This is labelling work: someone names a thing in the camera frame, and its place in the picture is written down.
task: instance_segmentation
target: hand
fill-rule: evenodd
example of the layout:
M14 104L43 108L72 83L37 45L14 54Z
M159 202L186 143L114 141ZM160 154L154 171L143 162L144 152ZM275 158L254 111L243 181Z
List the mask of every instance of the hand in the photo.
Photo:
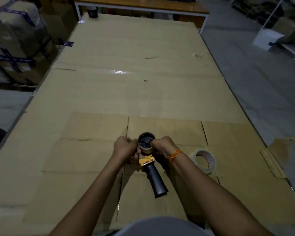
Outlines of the hand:
M117 161L121 166L123 166L137 150L137 146L137 139L132 140L127 137L118 137L114 143L114 151L111 159Z
M154 139L150 144L164 155L165 158L173 155L176 150L179 150L169 136L164 136L161 139Z

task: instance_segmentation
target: clear packing tape roll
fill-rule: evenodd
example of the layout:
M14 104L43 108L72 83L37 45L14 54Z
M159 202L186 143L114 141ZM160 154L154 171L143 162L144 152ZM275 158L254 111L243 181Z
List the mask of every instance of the clear packing tape roll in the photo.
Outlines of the clear packing tape roll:
M199 165L199 163L197 162L197 156L204 157L208 162L208 167L204 167L204 166ZM214 156L203 148L198 148L197 150L195 150L190 155L190 158L196 164L196 166L207 175L212 173L215 170L216 161L215 161Z

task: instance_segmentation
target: tape gun handle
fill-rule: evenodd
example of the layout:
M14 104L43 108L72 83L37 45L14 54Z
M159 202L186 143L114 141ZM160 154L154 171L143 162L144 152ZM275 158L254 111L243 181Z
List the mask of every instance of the tape gun handle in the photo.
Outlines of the tape gun handle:
M155 198L166 195L168 189L166 188L159 172L157 171L154 163L147 164L143 167L144 171L148 175L148 179L152 185L152 189L155 195Z

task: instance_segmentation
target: concrete floor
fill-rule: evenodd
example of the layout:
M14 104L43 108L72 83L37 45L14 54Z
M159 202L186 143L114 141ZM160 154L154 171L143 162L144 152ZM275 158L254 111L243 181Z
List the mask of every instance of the concrete floor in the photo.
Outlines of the concrete floor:
M261 25L223 0L201 0L211 14L203 38L230 88L266 144L295 137L295 61L286 50L266 52L251 43ZM8 130L30 92L0 90L0 127ZM295 188L295 146L285 171ZM273 228L295 235L295 228Z

